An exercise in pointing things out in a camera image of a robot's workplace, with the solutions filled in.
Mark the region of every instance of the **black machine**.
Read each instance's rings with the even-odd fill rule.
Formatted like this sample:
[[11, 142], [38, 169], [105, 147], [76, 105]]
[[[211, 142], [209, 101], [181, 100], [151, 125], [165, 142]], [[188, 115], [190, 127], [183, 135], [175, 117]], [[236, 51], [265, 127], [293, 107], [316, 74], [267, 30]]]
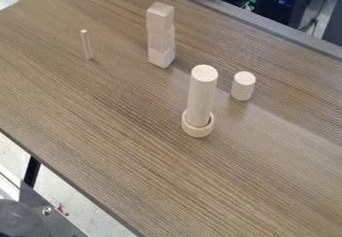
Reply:
[[306, 10], [312, 0], [257, 0], [255, 13], [275, 20], [290, 27], [300, 29], [307, 25], [313, 16], [319, 11], [319, 5], [311, 10]]

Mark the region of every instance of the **wooden table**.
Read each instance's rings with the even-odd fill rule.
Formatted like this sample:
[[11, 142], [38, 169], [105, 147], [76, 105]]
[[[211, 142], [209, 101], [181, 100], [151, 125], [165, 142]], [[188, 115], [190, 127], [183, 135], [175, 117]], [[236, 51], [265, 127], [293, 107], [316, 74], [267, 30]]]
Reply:
[[[146, 55], [154, 1], [2, 11], [0, 128], [140, 236], [341, 236], [342, 63], [188, 0], [158, 0], [176, 7], [177, 28], [177, 59], [160, 69]], [[201, 63], [220, 74], [217, 122], [194, 139], [180, 120]], [[239, 70], [258, 77], [248, 103], [229, 99]]]

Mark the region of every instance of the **table leg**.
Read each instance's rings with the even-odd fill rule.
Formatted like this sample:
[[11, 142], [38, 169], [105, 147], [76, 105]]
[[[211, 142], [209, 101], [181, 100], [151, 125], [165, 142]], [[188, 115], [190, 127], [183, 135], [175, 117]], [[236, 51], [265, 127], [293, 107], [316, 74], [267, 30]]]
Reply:
[[37, 161], [35, 158], [31, 157], [27, 165], [27, 169], [26, 169], [26, 173], [24, 177], [24, 182], [31, 188], [33, 188], [36, 183], [39, 169], [40, 169], [40, 162]]

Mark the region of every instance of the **wooden cube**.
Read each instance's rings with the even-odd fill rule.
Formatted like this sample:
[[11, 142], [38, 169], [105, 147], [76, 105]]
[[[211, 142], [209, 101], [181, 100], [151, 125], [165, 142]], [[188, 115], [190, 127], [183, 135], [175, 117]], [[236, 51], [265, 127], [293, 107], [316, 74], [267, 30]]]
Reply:
[[166, 34], [173, 27], [174, 7], [155, 2], [146, 11], [146, 27], [149, 33]]
[[166, 34], [148, 33], [148, 47], [159, 52], [166, 52], [175, 45], [175, 28]]
[[171, 47], [166, 52], [160, 52], [158, 50], [148, 48], [148, 61], [151, 64], [159, 66], [161, 68], [168, 67], [176, 57], [176, 47]]

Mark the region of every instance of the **cable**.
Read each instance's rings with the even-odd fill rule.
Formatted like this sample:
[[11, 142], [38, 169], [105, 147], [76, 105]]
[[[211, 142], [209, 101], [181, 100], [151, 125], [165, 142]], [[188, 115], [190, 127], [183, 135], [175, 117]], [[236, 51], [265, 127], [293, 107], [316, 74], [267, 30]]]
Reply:
[[315, 32], [316, 32], [316, 28], [317, 28], [318, 22], [319, 22], [319, 20], [317, 19], [315, 21], [315, 25], [314, 25], [314, 28], [313, 28], [312, 33], [311, 33], [312, 36], [315, 36]]

